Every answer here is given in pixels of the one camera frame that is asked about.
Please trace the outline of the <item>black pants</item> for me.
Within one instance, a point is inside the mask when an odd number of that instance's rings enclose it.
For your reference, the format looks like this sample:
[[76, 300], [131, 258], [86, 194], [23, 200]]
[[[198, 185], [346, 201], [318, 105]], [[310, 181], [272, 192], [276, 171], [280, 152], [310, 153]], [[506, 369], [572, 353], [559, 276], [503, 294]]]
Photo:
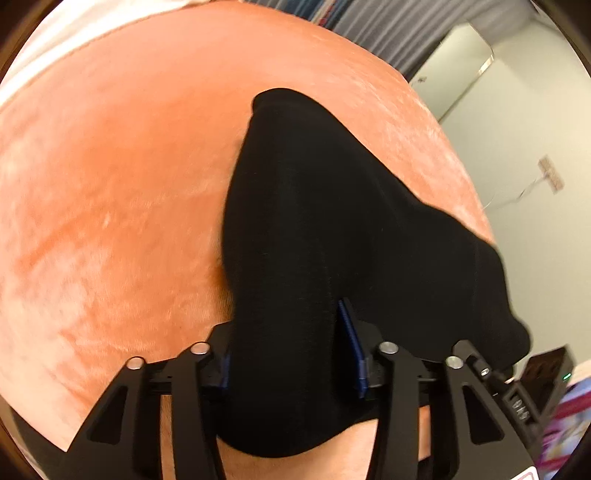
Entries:
[[293, 90], [253, 99], [221, 249], [233, 327], [217, 434], [253, 456], [297, 455], [376, 417], [342, 300], [419, 358], [467, 340], [504, 371], [531, 348], [497, 250]]

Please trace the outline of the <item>orange bed blanket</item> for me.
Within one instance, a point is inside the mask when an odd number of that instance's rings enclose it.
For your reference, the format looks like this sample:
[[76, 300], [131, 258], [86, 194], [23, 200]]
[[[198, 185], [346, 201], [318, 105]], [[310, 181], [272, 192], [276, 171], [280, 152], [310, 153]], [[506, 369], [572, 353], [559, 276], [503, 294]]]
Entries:
[[189, 2], [1, 102], [2, 413], [44, 479], [127, 358], [172, 357], [228, 317], [221, 216], [257, 93], [314, 98], [423, 202], [492, 236], [442, 127], [390, 65], [240, 1]]

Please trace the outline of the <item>standing mirror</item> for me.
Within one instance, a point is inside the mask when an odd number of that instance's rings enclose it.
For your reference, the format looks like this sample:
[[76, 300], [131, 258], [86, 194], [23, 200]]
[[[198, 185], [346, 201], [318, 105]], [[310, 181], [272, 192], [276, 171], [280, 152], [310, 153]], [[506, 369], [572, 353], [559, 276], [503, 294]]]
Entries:
[[487, 41], [469, 23], [454, 27], [423, 63], [410, 85], [441, 122], [495, 60]]

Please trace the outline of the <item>grey blue curtains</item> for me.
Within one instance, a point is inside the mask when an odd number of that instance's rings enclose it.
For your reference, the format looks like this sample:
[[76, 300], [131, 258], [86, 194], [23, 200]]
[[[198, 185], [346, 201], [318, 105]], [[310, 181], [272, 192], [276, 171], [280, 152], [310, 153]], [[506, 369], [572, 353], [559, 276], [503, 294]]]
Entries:
[[457, 31], [469, 29], [483, 49], [471, 63], [480, 77], [494, 62], [493, 45], [534, 17], [529, 1], [249, 1], [253, 8], [286, 18], [313, 36], [358, 46], [410, 80]]

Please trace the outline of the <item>white bed cover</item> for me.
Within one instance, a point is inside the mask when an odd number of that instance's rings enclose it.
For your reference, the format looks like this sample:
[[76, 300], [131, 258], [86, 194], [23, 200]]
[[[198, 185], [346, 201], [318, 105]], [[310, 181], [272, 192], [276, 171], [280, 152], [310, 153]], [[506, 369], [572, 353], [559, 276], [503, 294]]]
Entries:
[[63, 1], [36, 26], [1, 80], [6, 103], [36, 75], [90, 41], [117, 28], [181, 9], [188, 1]]

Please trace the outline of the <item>wall power socket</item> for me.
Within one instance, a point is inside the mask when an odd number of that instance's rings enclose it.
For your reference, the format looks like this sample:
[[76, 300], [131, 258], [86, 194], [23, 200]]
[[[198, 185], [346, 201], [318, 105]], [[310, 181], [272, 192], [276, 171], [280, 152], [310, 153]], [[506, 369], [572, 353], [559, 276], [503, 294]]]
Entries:
[[541, 158], [538, 166], [542, 172], [543, 179], [549, 183], [554, 193], [558, 193], [564, 189], [564, 181], [548, 156]]

